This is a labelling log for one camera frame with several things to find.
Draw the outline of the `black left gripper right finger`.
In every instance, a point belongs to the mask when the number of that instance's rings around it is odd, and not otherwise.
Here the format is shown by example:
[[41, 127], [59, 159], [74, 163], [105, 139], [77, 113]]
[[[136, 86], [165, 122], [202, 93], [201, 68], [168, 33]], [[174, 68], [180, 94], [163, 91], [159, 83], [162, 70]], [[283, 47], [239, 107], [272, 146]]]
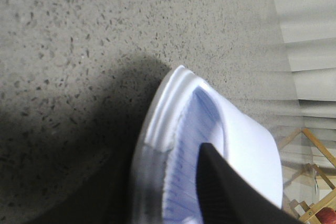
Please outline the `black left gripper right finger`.
[[197, 197], [203, 223], [300, 223], [248, 185], [211, 143], [199, 148]]

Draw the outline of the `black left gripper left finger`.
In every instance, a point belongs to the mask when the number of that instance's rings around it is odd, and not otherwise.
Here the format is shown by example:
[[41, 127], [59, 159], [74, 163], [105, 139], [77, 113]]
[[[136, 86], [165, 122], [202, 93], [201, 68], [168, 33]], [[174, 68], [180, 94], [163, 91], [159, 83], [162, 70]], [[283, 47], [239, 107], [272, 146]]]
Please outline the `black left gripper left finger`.
[[48, 165], [62, 180], [43, 188], [47, 206], [29, 223], [125, 223], [128, 182], [137, 139], [132, 119], [95, 119], [75, 144], [63, 145]]

